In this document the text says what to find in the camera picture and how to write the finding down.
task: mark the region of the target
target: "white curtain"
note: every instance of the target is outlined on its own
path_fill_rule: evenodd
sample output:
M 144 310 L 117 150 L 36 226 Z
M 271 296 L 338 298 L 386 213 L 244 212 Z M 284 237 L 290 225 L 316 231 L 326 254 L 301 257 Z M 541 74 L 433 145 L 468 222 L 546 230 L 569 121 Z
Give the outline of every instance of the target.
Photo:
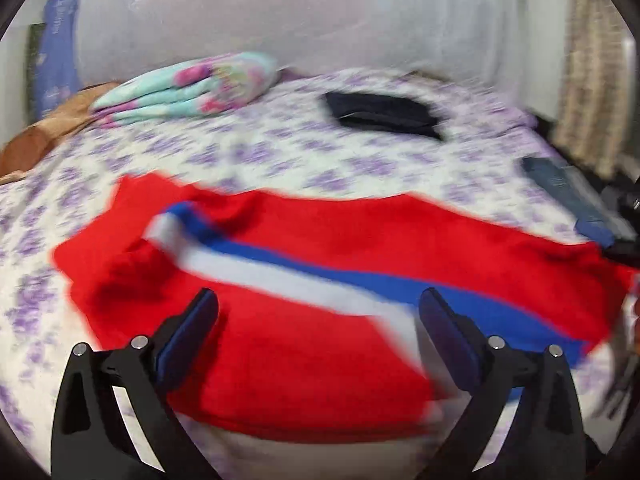
M 523 8 L 523 0 L 82 0 L 79 71 L 89 85 L 260 50 L 303 74 L 420 68 L 517 100 Z

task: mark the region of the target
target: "blue gripper pad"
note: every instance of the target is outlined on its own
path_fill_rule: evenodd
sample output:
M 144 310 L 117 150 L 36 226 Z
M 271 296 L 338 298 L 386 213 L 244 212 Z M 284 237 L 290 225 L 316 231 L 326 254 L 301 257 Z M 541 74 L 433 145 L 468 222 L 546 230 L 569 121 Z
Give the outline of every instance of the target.
M 218 298 L 212 290 L 203 288 L 177 319 L 180 323 L 156 355 L 156 387 L 165 392 L 178 388 L 186 377 L 218 319 Z
M 478 350 L 462 332 L 460 325 L 465 321 L 466 325 L 473 325 L 473 322 L 457 316 L 434 288 L 423 292 L 418 312 L 456 386 L 473 395 L 482 381 L 482 363 Z M 471 335 L 477 331 L 477 336 L 482 337 L 475 325 L 467 328 Z

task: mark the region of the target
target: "folded blanket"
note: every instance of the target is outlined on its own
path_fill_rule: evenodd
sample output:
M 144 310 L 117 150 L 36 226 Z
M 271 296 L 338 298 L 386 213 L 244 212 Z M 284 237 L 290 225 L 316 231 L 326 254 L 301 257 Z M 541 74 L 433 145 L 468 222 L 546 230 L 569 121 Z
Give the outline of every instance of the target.
M 89 106 L 117 85 L 105 83 L 79 91 L 15 136 L 0 152 L 0 186 L 23 179 L 53 148 L 95 121 Z
M 415 311 L 436 286 L 487 336 L 570 365 L 607 338 L 632 271 L 417 196 L 226 195 L 148 174 L 54 252 L 103 348 L 151 334 L 203 286 L 220 318 L 175 410 L 269 440 L 424 434 L 442 413 L 438 363 Z
M 152 118 L 208 116 L 251 102 L 277 75 L 275 61 L 265 54 L 195 59 L 127 81 L 98 99 L 92 111 L 98 124 L 108 128 Z

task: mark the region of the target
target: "folded black cloth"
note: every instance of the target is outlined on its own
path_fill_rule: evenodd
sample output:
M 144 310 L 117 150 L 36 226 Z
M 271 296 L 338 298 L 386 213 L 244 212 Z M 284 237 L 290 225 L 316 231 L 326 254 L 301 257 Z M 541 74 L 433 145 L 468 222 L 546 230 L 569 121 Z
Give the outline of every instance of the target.
M 438 120 L 429 109 L 406 97 L 328 92 L 324 98 L 332 115 L 342 126 L 443 140 L 434 130 Z

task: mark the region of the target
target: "beige patterned curtain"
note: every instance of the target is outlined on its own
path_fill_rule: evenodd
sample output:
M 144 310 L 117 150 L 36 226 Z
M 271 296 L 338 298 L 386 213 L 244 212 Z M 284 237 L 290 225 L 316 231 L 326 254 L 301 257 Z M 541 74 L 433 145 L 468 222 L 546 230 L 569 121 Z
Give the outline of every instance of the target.
M 558 124 L 552 143 L 604 179 L 628 134 L 626 25 L 611 0 L 573 0 Z

